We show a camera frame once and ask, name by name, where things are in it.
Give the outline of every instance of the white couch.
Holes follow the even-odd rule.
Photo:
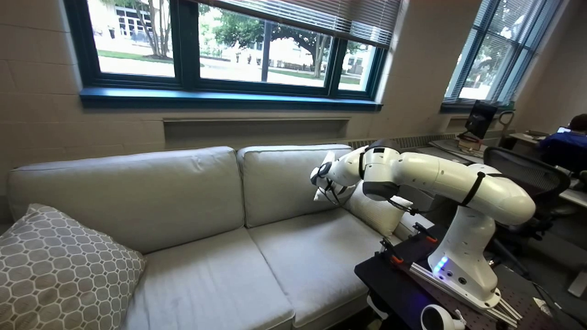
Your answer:
[[[366,306],[353,265],[381,234],[311,199],[308,174],[326,150],[350,148],[212,146],[29,164],[9,175],[9,207],[18,218],[29,203],[53,205],[144,254],[128,330],[328,328]]]

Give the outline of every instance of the black table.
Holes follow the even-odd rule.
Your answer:
[[[443,229],[434,225],[429,232],[440,240]],[[458,302],[451,295],[408,273],[410,262],[423,263],[425,256],[434,249],[434,243],[427,238],[418,234],[397,243],[394,249],[403,258],[401,265],[392,263],[386,252],[377,252],[353,267],[353,273],[366,284],[372,300],[377,307],[390,313],[392,320],[403,322],[405,328],[421,328],[421,307],[427,304],[440,304],[449,311],[460,309],[467,328],[506,328],[504,322],[496,322],[495,318],[478,313],[467,304]],[[496,273],[502,296],[522,315],[518,328],[561,328],[533,302],[533,296],[539,296],[539,293],[531,282],[524,280],[506,265],[498,265],[493,271]]]

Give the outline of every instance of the window blinds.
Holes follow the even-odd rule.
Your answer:
[[[399,0],[192,0],[243,14],[388,45]]]

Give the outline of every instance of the couch backrest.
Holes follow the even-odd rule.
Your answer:
[[[152,152],[14,168],[9,207],[53,205],[141,252],[243,225],[232,148]]]
[[[243,190],[243,218],[256,227],[300,214],[333,208],[333,203],[313,201],[309,172],[326,152],[342,155],[348,144],[313,146],[247,146],[238,150]]]

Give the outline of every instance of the wall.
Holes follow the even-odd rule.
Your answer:
[[[0,218],[9,166],[164,148],[163,119],[348,119],[346,139],[427,135],[478,0],[410,0],[394,38],[383,109],[348,111],[84,111],[60,0],[1,0]]]
[[[515,108],[513,130],[551,131],[587,111],[587,3],[568,0],[540,62],[526,80]]]

